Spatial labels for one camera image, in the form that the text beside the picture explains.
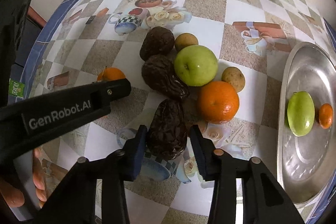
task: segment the human hand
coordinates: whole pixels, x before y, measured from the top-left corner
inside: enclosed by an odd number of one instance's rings
[[[36,195],[40,200],[40,207],[47,201],[47,194],[44,183],[45,173],[43,171],[39,156],[41,151],[39,148],[35,148],[33,151],[33,181],[36,187]],[[20,207],[25,203],[25,197],[23,193],[11,186],[8,182],[4,181],[0,177],[0,193],[9,207]]]

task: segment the green label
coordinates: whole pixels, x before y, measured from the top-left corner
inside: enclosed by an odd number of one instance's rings
[[[23,91],[25,90],[25,84],[9,79],[9,91],[10,95],[23,98]]]

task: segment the tangerine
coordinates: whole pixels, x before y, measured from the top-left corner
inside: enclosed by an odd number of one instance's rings
[[[229,83],[213,81],[201,87],[197,108],[204,120],[217,124],[226,123],[236,115],[239,97]]]
[[[126,78],[125,74],[118,68],[107,68],[98,75],[97,81],[114,81]]]
[[[319,123],[323,129],[327,129],[333,123],[333,108],[329,104],[324,104],[319,110]]]

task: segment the silver oval plate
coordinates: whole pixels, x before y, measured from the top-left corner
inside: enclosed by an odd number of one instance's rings
[[[280,94],[277,175],[294,203],[305,203],[323,189],[336,168],[335,124],[323,129],[315,119],[312,130],[296,137],[287,122],[287,104],[294,92],[306,91],[315,115],[329,103],[335,110],[336,70],[318,46],[302,42],[288,56]]]

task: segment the brown wrinkled date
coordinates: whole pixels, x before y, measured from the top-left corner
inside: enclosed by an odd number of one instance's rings
[[[155,54],[168,54],[174,47],[175,38],[173,33],[163,27],[154,27],[151,29],[141,46],[140,57],[146,61]]]
[[[151,56],[142,66],[142,78],[153,90],[175,99],[189,96],[189,88],[175,74],[174,64],[164,55]]]
[[[187,144],[182,104],[166,99],[158,106],[146,135],[146,143],[154,156],[164,160],[177,158]]]

